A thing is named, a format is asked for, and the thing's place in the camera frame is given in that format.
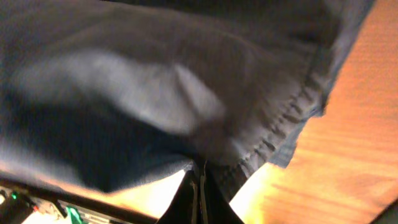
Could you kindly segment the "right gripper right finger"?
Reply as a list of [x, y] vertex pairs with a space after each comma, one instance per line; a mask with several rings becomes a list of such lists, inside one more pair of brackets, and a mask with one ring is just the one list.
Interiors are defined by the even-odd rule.
[[223, 197], [205, 164], [200, 176], [200, 213], [202, 224], [244, 224]]

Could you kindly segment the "blue denim shorts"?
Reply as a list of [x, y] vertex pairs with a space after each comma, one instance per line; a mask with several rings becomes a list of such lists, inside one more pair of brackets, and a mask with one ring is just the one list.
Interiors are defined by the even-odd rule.
[[2, 1], [1, 175], [115, 192], [287, 167], [372, 1]]

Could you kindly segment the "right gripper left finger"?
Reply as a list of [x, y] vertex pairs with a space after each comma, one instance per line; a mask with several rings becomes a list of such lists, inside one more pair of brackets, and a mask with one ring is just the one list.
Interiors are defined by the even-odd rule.
[[199, 188], [193, 171], [187, 171], [169, 208], [157, 224], [197, 224]]

